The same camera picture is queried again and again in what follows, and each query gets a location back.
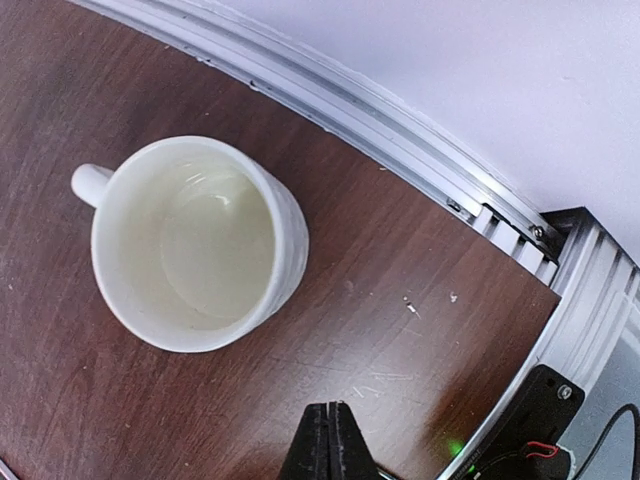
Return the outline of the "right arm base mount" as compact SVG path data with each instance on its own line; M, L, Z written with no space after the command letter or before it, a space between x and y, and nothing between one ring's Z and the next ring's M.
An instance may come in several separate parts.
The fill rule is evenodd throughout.
M563 375L544 364L535 366L496 422L449 477L466 479L499 455L514 452L530 441L557 443L584 399L584 390Z

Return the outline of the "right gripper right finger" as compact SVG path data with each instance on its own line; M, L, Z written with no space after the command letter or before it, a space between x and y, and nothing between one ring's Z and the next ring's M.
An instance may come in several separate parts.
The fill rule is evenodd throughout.
M328 460L330 479L381 478L353 412L345 402L328 405Z

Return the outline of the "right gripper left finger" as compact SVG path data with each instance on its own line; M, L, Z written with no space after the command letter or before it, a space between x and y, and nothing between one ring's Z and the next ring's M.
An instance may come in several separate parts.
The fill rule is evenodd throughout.
M328 405L306 406L282 468L280 480L329 479Z

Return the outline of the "cream ribbed mug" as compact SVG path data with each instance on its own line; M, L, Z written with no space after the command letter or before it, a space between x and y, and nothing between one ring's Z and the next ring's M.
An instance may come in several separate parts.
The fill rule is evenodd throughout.
M202 136L151 143L110 170L79 166L94 210L100 293L136 337L176 353L229 345L299 286L309 231L293 194L236 148Z

